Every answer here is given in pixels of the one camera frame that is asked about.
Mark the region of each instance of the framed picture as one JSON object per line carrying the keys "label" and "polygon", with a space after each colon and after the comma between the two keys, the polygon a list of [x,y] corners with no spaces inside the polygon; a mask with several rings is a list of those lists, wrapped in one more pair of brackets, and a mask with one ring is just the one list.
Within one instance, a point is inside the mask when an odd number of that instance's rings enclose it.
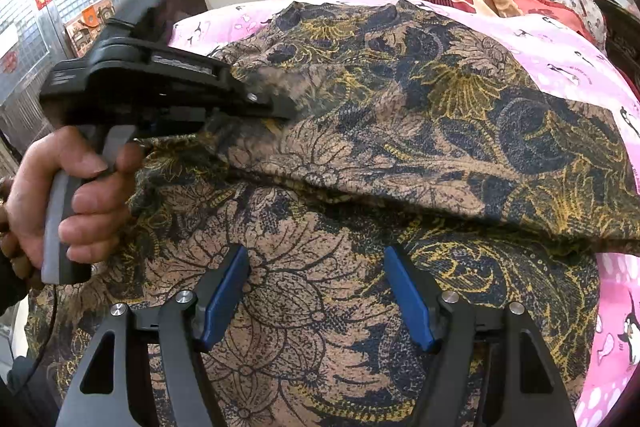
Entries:
{"label": "framed picture", "polygon": [[65,24],[76,57],[84,57],[114,13],[111,0],[99,0]]}

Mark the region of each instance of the black clamp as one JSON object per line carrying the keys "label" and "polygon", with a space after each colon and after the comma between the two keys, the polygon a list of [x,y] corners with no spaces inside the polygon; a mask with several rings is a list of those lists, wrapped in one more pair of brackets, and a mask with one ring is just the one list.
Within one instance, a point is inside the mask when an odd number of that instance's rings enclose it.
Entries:
{"label": "black clamp", "polygon": [[246,248],[231,245],[193,291],[140,310],[114,304],[78,365],[56,426],[158,427],[148,344],[159,344],[176,424],[226,427],[200,353],[222,340],[248,274]]}
{"label": "black clamp", "polygon": [[474,343],[485,343],[474,427],[575,427],[558,368],[523,304],[489,308],[443,292],[398,246],[385,248],[385,272],[412,340],[434,356],[409,426],[457,425]]}

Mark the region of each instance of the pink bedsheet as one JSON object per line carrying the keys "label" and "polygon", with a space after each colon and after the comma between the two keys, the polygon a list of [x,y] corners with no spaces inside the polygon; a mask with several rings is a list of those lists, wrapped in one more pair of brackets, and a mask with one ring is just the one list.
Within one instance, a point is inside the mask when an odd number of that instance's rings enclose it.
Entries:
{"label": "pink bedsheet", "polygon": [[[511,51],[538,87],[549,94],[608,108],[625,142],[640,187],[640,104],[615,67],[592,44],[542,15],[501,19],[407,0],[491,36]],[[227,6],[174,26],[171,46],[214,55],[228,42],[250,36],[292,2],[381,6],[398,0],[268,0]],[[640,362],[640,330],[634,320],[640,301],[638,258],[598,255],[600,302],[591,362],[575,409],[578,427],[596,427],[620,397]]]}

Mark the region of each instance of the hand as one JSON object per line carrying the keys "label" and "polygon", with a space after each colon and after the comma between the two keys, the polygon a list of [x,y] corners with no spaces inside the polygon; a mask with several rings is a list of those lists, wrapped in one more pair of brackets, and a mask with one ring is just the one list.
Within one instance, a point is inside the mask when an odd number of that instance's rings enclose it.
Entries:
{"label": "hand", "polygon": [[[118,230],[129,219],[126,201],[135,188],[143,152],[127,143],[118,153],[116,171],[82,185],[72,199],[75,216],[58,227],[66,256],[78,263],[98,263],[118,245]],[[63,127],[33,143],[24,155],[6,203],[11,232],[34,267],[42,266],[44,222],[53,177],[60,169],[79,178],[95,178],[107,168],[75,127]]]}

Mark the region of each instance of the metal screw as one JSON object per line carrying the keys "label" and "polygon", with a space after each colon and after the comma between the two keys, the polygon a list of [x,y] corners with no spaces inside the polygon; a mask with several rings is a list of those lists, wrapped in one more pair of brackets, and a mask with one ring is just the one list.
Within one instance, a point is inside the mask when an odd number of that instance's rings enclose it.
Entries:
{"label": "metal screw", "polygon": [[185,304],[191,299],[193,299],[193,292],[190,290],[182,290],[175,295],[175,300],[180,302],[180,304]]}
{"label": "metal screw", "polygon": [[460,300],[460,295],[458,295],[457,292],[446,290],[442,292],[442,300],[445,302],[448,302],[449,304],[455,304]]}
{"label": "metal screw", "polygon": [[509,304],[509,311],[514,315],[522,315],[524,313],[524,306],[520,302],[513,301]]}
{"label": "metal screw", "polygon": [[125,311],[127,311],[127,305],[124,302],[119,302],[111,307],[111,315],[114,317],[122,315]]}

